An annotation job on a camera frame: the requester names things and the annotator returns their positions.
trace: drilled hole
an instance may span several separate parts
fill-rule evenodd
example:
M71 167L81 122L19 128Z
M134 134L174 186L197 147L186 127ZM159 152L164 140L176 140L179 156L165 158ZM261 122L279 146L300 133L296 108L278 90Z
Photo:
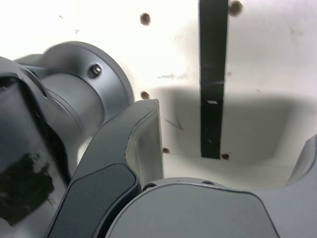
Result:
M147 185L145 185L144 186L144 188L143 188L143 192L144 191L148 191L148 190L150 190L150 189L152 189L153 187L155 187L156 186L156 184L154 184L154 183L148 183Z
M229 6L229 15L238 16L243 9L242 4L239 1L232 1Z
M228 154L222 154L222 155L221 155L221 158L222 158L223 160L229 160L230 156L229 156Z
M145 92L145 91L142 91L140 93L140 96L141 96L142 99L150 99L150 95L147 92Z
M170 151L169 151L169 149L167 149L167 148L163 148L163 153L165 153L165 154L169 154L169 153L170 153Z
M147 13L142 13L140 16L140 22L142 25L148 26L151 22L151 17Z

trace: screw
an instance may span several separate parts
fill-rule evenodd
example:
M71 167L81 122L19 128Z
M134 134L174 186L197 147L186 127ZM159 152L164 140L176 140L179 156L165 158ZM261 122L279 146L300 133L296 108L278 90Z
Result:
M222 155L221 155L221 158L222 158L223 160L229 160L230 156L229 156L228 154L222 154Z
M238 16L241 13L242 9L243 6L239 1L233 1L229 6L229 15L233 17Z
M170 152L169 152L169 149L163 148L163 153L169 154L169 153L170 153Z
M141 22L142 25L148 26L150 24L150 22L151 22L150 15L148 15L147 13L143 13L140 16L140 22Z
M150 95L147 92L145 92L145 91L142 91L140 93L140 96L141 96L142 99L150 99Z
M98 64L94 64L93 66L90 67L89 71L91 78L96 78L101 74L101 67Z

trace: black vertical bar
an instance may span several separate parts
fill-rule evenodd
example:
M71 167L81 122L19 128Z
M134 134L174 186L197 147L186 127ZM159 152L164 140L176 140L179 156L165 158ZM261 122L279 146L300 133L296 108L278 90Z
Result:
M220 159L228 0L200 1L201 153Z

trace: black tape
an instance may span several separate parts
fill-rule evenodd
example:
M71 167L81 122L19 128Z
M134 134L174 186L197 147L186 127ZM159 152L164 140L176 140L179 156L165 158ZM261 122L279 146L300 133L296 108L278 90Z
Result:
M201 153L220 159L227 0L200 1Z

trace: white panel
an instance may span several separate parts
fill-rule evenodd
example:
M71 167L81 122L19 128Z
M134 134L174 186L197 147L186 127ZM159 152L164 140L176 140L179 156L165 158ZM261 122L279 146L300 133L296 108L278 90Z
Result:
M200 158L197 0L7 1L0 55L15 59L70 40L93 44L120 64L136 100L141 91L160 100L168 177L283 185L317 132L317 2L241 2L242 13L228 22L221 152L230 161ZM140 23L143 12L149 26Z

